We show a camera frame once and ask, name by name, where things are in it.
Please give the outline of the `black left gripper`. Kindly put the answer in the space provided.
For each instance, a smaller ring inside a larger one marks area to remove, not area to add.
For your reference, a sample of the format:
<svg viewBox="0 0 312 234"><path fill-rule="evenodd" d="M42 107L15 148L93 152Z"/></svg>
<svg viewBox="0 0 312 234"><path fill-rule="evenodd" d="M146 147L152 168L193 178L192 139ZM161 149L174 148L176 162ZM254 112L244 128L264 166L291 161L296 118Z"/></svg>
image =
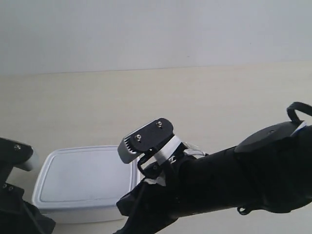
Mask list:
<svg viewBox="0 0 312 234"><path fill-rule="evenodd" d="M2 234L51 234L54 220L23 200L24 189L7 183L12 168L0 169L0 232Z"/></svg>

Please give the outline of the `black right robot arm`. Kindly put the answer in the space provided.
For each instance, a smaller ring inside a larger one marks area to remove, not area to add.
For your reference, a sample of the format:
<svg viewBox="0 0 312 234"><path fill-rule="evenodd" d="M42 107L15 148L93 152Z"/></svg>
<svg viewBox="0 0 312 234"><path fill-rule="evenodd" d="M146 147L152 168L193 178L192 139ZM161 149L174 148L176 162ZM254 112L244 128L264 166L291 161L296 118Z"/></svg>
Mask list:
<svg viewBox="0 0 312 234"><path fill-rule="evenodd" d="M173 181L142 180L117 206L128 217L121 234L154 234L184 216L237 208L289 213L312 201L312 128L240 152L176 157Z"/></svg>

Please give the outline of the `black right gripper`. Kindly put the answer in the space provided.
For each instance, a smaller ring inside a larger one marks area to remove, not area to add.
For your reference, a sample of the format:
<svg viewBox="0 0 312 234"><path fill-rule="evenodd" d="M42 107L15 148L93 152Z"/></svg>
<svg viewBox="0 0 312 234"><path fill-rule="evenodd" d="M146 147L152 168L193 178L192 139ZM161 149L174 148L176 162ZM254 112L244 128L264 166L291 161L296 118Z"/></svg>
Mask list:
<svg viewBox="0 0 312 234"><path fill-rule="evenodd" d="M117 234L155 234L177 221L166 211L177 201L178 172L184 162L206 156L199 148L182 143L162 165L152 163L147 171L154 178L144 177L118 202L120 213L128 217Z"/></svg>

